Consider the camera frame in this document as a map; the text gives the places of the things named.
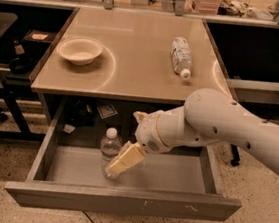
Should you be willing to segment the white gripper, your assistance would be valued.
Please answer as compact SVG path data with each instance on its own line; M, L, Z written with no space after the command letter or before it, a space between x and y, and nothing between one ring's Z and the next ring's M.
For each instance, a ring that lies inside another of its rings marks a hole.
M157 121L164 111L155 111L150 114L135 111L133 116L138 123L135 130L136 143L127 141L121 152L106 166L105 175L109 179L119 177L122 172L142 162L147 153L167 153L170 147L161 140L157 128Z

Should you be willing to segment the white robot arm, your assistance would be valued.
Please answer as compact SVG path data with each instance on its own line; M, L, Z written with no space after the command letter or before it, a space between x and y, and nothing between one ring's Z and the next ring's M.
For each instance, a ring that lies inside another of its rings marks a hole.
M243 149L279 176L279 125L255 116L218 90L192 92L183 106L150 114L134 112L136 141L125 143L106 167L114 178L141 163L150 153L179 146L203 147L226 141Z

